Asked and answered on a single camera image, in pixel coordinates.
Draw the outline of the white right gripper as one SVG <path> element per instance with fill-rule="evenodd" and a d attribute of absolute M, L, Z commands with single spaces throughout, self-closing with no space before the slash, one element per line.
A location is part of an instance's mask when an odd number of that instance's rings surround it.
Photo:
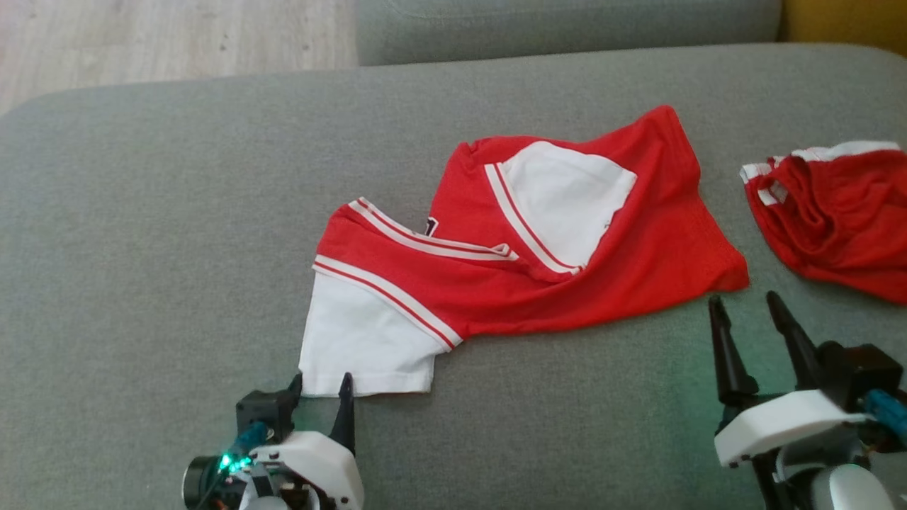
<path fill-rule="evenodd" d="M 780 294 L 767 293 L 767 306 L 775 329 L 783 336 L 796 376 L 796 390 L 742 411 L 714 438 L 722 467 L 743 462 L 776 448 L 783 448 L 833 427 L 858 425 L 874 417 L 849 413 L 819 390 L 823 369 L 803 327 L 794 318 Z M 757 381 L 746 370 L 731 333 L 731 322 L 719 295 L 709 298 L 709 321 L 717 399 L 733 409 L 744 409 L 759 392 Z"/>

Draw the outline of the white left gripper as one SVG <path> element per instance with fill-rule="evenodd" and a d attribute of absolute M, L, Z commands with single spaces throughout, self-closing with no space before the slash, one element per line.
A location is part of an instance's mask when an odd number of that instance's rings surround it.
<path fill-rule="evenodd" d="M 286 394 L 299 398 L 302 390 L 303 374 L 297 373 Z M 354 458 L 354 378 L 349 372 L 338 390 L 336 419 L 328 436 L 298 431 L 283 443 L 253 450 L 247 468 L 247 507 L 363 509 L 365 490 Z"/>

